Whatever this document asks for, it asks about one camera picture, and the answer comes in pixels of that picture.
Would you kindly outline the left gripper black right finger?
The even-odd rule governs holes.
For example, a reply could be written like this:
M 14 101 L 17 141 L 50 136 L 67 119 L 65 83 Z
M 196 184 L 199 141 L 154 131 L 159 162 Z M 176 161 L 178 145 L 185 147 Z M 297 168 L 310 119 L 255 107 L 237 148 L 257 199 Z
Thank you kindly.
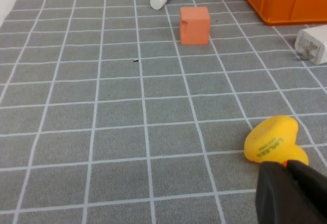
M 326 215 L 326 177 L 297 160 L 287 161 L 287 170 L 319 214 Z

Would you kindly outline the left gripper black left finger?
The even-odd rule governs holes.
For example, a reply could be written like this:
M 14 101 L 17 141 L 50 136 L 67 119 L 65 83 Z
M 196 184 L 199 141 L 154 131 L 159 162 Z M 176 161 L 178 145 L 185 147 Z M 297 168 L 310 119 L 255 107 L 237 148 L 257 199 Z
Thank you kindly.
M 256 215 L 258 223 L 326 223 L 305 197 L 298 183 L 277 162 L 260 165 L 256 188 Z

